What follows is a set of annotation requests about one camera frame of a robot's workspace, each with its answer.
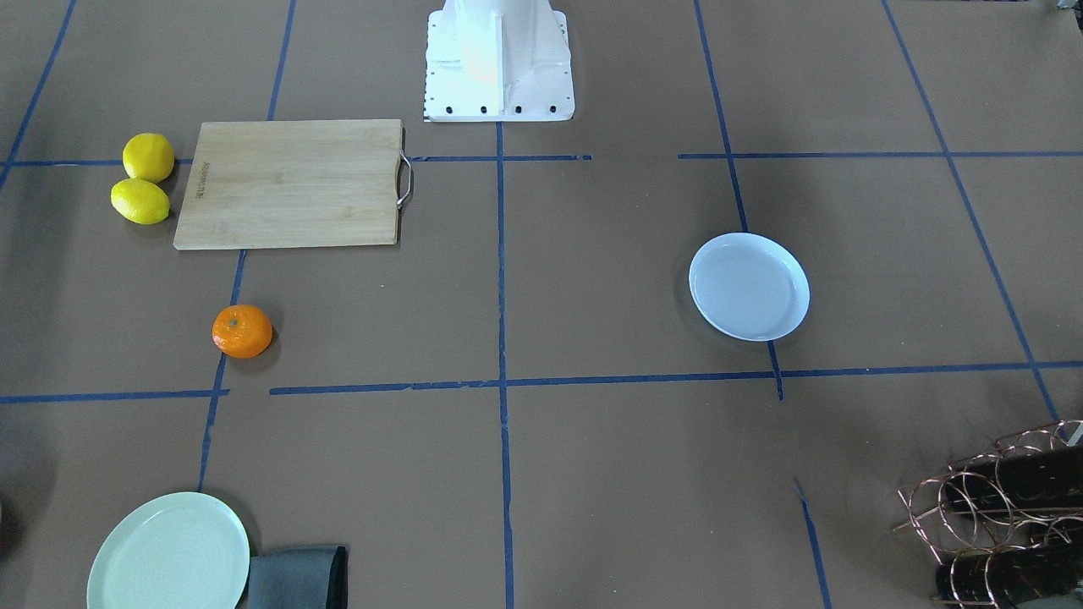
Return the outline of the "light blue plate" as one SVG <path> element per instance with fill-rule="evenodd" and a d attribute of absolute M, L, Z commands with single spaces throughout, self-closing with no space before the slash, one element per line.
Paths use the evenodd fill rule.
<path fill-rule="evenodd" d="M 795 255 L 765 236 L 726 233 L 693 254 L 690 294 L 712 327 L 744 342 L 795 332 L 810 309 L 810 284 Z"/>

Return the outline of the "orange mandarin fruit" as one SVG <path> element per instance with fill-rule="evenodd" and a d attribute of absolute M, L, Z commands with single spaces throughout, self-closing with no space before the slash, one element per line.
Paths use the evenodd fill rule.
<path fill-rule="evenodd" d="M 268 350 L 274 328 L 270 318 L 255 304 L 230 304 L 217 313 L 212 341 L 222 354 L 255 359 Z"/>

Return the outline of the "light green plate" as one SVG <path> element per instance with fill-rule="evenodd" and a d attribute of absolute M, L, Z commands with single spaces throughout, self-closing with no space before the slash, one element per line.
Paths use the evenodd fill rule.
<path fill-rule="evenodd" d="M 97 548 L 89 608 L 236 608 L 249 578 L 249 539 L 224 502 L 199 492 L 151 500 Z"/>

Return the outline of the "bamboo cutting board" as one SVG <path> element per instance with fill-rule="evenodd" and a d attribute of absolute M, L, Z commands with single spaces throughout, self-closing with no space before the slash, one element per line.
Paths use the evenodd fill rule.
<path fill-rule="evenodd" d="M 206 121 L 173 245 L 181 251 L 391 246 L 412 186 L 397 118 Z"/>

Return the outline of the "folded dark grey cloth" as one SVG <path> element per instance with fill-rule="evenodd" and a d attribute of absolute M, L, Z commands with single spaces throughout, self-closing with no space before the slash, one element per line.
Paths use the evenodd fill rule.
<path fill-rule="evenodd" d="M 272 550 L 249 563 L 248 608 L 347 608 L 344 545 Z"/>

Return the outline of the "yellow lemon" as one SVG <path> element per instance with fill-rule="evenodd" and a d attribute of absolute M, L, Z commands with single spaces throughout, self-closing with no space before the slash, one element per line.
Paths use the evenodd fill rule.
<path fill-rule="evenodd" d="M 171 211 L 162 187 L 143 178 L 123 178 L 110 187 L 110 204 L 123 219 L 140 225 L 162 222 Z"/>
<path fill-rule="evenodd" d="M 125 142 L 121 163 L 129 178 L 159 184 L 173 173 L 177 159 L 173 144 L 166 135 L 138 134 Z"/>

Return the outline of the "dark green wine bottle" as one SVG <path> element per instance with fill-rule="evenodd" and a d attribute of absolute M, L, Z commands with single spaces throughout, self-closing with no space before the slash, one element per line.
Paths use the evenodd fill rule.
<path fill-rule="evenodd" d="M 1056 515 L 1082 508 L 1080 446 L 971 465 L 948 478 L 943 500 L 955 511 Z"/>

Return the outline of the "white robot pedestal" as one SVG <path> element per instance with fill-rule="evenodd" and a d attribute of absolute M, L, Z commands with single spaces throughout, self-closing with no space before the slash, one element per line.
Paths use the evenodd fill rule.
<path fill-rule="evenodd" d="M 426 21 L 425 59 L 425 121 L 575 115 L 567 20 L 548 1 L 445 1 Z"/>

